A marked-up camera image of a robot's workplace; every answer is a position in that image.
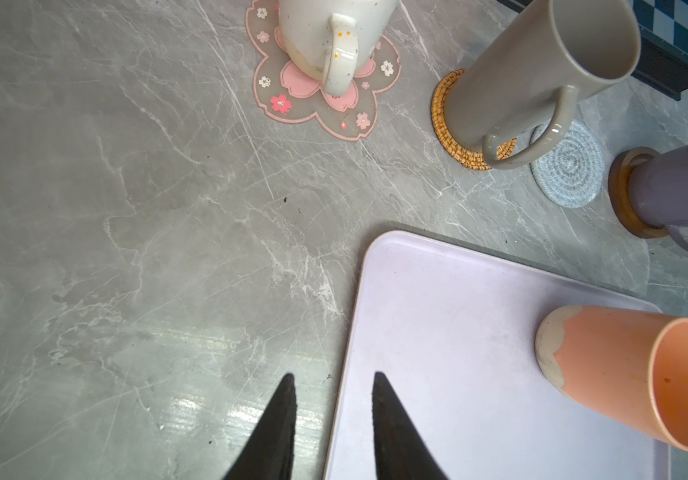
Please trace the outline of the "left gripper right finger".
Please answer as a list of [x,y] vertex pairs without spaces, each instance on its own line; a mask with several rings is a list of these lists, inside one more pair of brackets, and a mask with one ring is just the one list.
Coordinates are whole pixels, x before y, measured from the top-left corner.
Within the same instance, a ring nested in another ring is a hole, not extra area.
[[372,423],[377,479],[447,479],[383,372],[374,375]]

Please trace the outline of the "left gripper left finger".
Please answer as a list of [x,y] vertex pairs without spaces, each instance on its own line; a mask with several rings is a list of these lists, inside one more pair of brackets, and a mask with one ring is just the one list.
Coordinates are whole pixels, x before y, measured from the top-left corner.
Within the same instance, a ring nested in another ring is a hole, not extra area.
[[294,462],[296,418],[295,380],[291,373],[287,373],[223,479],[290,479]]

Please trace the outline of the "orange mug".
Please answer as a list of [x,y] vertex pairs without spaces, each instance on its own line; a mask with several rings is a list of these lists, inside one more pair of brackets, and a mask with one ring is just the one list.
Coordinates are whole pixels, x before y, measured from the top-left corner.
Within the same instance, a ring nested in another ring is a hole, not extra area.
[[540,322],[535,353],[563,395],[688,452],[688,317],[563,306]]

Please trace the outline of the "yellow rattan round coaster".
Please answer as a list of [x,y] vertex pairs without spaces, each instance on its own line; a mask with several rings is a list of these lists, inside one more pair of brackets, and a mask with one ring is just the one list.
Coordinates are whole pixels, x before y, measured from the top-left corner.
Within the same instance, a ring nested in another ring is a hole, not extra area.
[[451,157],[473,170],[489,170],[513,154],[525,127],[515,118],[515,103],[495,83],[499,70],[486,72],[477,62],[446,75],[435,88],[431,117],[435,133]]

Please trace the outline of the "grey woven round coaster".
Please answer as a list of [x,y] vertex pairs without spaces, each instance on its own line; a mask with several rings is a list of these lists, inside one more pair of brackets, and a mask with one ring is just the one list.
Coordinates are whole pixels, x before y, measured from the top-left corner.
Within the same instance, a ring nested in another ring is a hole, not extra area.
[[606,160],[595,135],[580,120],[574,120],[563,139],[530,164],[541,192],[556,205],[576,209],[599,193]]

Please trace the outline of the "brown wooden round coaster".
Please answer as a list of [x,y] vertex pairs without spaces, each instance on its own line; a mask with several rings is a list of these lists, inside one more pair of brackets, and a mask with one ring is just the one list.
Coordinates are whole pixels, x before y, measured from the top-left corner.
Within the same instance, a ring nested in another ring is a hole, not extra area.
[[664,227],[653,227],[640,219],[632,207],[628,187],[633,170],[658,155],[647,147],[627,150],[615,157],[608,175],[609,198],[617,219],[629,233],[646,240],[664,238],[669,233]]

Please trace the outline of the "pink flower coaster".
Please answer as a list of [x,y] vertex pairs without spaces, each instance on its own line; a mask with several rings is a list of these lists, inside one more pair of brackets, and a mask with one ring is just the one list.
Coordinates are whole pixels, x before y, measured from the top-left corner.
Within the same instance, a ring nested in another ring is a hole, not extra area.
[[395,45],[382,36],[375,52],[355,75],[347,93],[333,97],[291,61],[284,49],[276,1],[254,1],[246,11],[246,31],[262,55],[253,76],[257,105],[275,121],[299,124],[316,120],[334,137],[358,141],[378,119],[377,95],[394,86],[401,73]]

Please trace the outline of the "lavender mug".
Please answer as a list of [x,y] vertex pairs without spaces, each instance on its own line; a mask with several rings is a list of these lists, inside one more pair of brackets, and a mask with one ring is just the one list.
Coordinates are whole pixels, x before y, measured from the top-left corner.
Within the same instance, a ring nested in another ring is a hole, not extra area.
[[637,166],[627,187],[631,206],[650,227],[664,229],[688,252],[681,230],[688,228],[688,145]]

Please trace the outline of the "white mug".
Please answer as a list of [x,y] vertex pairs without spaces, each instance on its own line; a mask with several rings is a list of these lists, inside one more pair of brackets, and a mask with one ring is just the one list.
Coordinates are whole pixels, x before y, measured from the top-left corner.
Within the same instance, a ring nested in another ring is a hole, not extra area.
[[397,0],[280,0],[281,38],[291,61],[340,97],[370,59]]

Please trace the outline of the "grey mug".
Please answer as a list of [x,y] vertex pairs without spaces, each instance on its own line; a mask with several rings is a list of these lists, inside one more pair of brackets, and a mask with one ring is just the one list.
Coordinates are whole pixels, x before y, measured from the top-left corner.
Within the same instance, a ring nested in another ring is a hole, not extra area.
[[494,169],[527,165],[563,139],[580,101],[628,78],[640,53],[626,1],[533,1],[449,89],[445,125]]

